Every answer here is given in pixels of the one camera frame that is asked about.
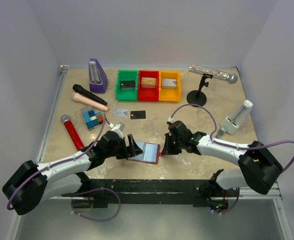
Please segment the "red leather card holder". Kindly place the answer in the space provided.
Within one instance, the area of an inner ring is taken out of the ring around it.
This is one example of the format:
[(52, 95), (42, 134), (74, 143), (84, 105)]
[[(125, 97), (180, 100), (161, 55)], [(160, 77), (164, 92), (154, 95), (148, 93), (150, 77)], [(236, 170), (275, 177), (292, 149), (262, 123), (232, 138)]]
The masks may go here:
[(156, 143), (147, 143), (142, 141), (137, 141), (137, 146), (143, 151), (142, 154), (129, 157), (127, 160), (148, 163), (148, 164), (158, 164), (160, 156), (160, 145)]

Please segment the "grey credit card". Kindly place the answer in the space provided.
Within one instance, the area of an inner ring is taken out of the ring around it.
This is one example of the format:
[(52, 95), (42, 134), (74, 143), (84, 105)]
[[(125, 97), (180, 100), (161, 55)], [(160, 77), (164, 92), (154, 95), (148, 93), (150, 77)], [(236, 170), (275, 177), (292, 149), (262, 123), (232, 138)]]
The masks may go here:
[(130, 119), (131, 120), (139, 120), (146, 118), (146, 111), (145, 110), (135, 110), (130, 111)]

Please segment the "blue credit card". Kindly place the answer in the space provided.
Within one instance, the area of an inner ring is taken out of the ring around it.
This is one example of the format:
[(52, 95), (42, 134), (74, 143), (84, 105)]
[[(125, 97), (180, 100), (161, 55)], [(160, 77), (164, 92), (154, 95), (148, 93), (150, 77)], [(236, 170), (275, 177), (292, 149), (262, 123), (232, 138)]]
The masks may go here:
[(112, 116), (113, 117), (126, 118), (127, 115), (128, 115), (128, 110), (127, 109), (116, 108), (116, 109), (113, 109), (113, 111), (112, 111)]

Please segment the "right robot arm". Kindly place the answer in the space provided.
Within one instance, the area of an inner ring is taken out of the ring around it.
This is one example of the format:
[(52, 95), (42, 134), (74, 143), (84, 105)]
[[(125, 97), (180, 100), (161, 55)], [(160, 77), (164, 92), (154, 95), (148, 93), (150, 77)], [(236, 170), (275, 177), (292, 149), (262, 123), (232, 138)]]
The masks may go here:
[(217, 144), (204, 132), (192, 133), (182, 121), (169, 121), (167, 124), (169, 132), (165, 134), (162, 155), (178, 155), (185, 150), (190, 154), (215, 157), (238, 166), (238, 169), (220, 169), (213, 174), (209, 180), (209, 189), (215, 196), (242, 187), (266, 195), (283, 172), (281, 164), (269, 150), (249, 149), (262, 147), (263, 144), (258, 141), (250, 145), (227, 141)]

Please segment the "black card stack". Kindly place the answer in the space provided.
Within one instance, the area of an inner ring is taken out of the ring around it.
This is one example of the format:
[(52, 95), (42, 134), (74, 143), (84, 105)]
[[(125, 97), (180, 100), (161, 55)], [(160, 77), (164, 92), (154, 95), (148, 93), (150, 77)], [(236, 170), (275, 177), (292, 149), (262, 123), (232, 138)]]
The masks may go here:
[(122, 80), (120, 81), (120, 90), (125, 91), (133, 91), (136, 88), (136, 82), (134, 80)]

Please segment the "silver card stack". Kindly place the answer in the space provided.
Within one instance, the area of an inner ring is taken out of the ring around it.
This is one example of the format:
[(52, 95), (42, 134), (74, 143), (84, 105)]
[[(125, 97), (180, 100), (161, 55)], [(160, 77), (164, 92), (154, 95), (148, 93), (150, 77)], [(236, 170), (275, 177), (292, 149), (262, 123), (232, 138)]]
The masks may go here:
[(177, 80), (172, 78), (163, 78), (161, 80), (161, 87), (163, 89), (176, 89), (177, 88)]

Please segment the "yellow plastic bin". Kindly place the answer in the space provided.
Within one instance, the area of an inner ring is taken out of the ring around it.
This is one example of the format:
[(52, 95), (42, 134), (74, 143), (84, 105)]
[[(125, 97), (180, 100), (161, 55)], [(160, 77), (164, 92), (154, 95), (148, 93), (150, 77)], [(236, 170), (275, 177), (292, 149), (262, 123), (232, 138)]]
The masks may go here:
[(159, 101), (177, 103), (181, 99), (181, 80), (179, 71), (159, 72)]

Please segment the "red glitter microphone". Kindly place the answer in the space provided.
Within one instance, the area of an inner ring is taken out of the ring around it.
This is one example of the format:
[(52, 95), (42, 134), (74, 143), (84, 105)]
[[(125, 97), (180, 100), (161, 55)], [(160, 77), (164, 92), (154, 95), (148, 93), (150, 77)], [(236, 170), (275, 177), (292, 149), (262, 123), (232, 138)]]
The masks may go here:
[(61, 122), (64, 124), (73, 144), (75, 145), (75, 148), (77, 151), (80, 151), (82, 148), (84, 148), (84, 144), (81, 140), (81, 138), (78, 135), (78, 132), (76, 131), (72, 121), (71, 117), (68, 115), (62, 115), (61, 116)]

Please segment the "black microphone stand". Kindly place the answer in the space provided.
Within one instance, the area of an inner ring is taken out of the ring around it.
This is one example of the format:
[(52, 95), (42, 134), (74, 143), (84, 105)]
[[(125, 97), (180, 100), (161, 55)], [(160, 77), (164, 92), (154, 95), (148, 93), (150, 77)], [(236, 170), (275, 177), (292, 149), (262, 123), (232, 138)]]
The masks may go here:
[(204, 74), (200, 80), (198, 90), (190, 91), (187, 95), (187, 102), (189, 104), (197, 104), (200, 106), (204, 106), (207, 102), (207, 97), (205, 93), (202, 92), (203, 87), (208, 87), (209, 82), (206, 79), (212, 79), (211, 74)]

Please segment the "green plastic bin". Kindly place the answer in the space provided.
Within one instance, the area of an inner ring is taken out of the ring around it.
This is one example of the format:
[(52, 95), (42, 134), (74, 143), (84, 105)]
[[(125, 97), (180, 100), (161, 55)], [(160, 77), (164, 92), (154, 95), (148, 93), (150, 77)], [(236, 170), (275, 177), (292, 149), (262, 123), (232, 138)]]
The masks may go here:
[(115, 88), (116, 100), (137, 101), (138, 73), (137, 70), (118, 70)]

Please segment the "white metronome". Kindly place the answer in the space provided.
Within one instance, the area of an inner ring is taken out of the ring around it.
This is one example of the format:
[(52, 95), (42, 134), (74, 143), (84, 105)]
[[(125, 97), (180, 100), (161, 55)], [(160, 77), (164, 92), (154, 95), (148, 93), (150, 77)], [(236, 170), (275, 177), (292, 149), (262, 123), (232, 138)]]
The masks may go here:
[(220, 123), (220, 129), (217, 132), (215, 138), (219, 139), (225, 133), (234, 135), (243, 126), (245, 120), (249, 117), (252, 110), (253, 103), (249, 100), (245, 100), (240, 107), (235, 109), (229, 115), (227, 115)]

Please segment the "purple metronome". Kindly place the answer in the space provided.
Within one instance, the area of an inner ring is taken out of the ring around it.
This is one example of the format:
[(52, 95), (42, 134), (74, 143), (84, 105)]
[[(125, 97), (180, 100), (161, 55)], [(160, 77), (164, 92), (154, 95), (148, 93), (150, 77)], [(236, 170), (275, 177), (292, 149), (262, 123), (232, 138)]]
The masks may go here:
[(89, 88), (93, 93), (104, 94), (108, 86), (108, 78), (101, 64), (96, 58), (91, 58), (88, 63)]

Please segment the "pink microphone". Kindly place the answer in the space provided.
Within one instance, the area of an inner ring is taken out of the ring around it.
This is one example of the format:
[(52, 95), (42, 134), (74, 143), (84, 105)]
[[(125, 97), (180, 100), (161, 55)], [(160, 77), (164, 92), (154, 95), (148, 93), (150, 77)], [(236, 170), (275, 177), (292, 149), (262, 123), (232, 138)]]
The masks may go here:
[(92, 106), (98, 110), (101, 110), (101, 111), (104, 111), (104, 112), (107, 112), (108, 111), (108, 107), (101, 104), (101, 103), (98, 103), (94, 100), (91, 100), (87, 97), (84, 97), (82, 95), (80, 95), (79, 93), (73, 93), (73, 96), (72, 96), (72, 99), (76, 102), (80, 102), (80, 103), (83, 103), (83, 104), (86, 104), (86, 105), (89, 105), (89, 106)]

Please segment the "silver glitter microphone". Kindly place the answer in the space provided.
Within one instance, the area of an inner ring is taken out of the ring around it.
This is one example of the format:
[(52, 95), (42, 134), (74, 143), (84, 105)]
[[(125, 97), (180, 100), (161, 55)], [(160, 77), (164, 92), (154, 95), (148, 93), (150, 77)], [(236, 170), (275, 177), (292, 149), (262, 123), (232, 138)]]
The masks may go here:
[(214, 79), (225, 81), (229, 84), (235, 84), (238, 81), (238, 77), (235, 74), (227, 73), (224, 71), (207, 68), (195, 64), (189, 66), (189, 72), (198, 75), (212, 75)]

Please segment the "aluminium frame rail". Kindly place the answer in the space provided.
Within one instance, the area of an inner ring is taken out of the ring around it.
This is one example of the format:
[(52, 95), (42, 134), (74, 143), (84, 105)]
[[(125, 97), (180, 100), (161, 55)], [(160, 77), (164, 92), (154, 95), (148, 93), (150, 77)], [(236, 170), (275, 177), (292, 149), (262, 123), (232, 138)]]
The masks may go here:
[(60, 78), (59, 78), (59, 82), (58, 82), (58, 87), (57, 87), (57, 91), (55, 93), (54, 99), (53, 99), (53, 104), (52, 104), (52, 108), (49, 114), (49, 118), (47, 121), (47, 125), (45, 128), (45, 132), (44, 132), (44, 136), (42, 138), (42, 142), (40, 145), (40, 149), (38, 152), (38, 156), (36, 157), (36, 163), (41, 163), (44, 161), (44, 156), (46, 153), (46, 149), (47, 149), (47, 145), (48, 145), (48, 141), (50, 138), (50, 133), (51, 133), (51, 128), (52, 128), (52, 124), (54, 122), (55, 119), (55, 115), (56, 115), (56, 109), (60, 100), (60, 95), (61, 95), (61, 91), (65, 82), (65, 78), (67, 76), (68, 70), (69, 70), (69, 65), (61, 65), (61, 73), (60, 73)]

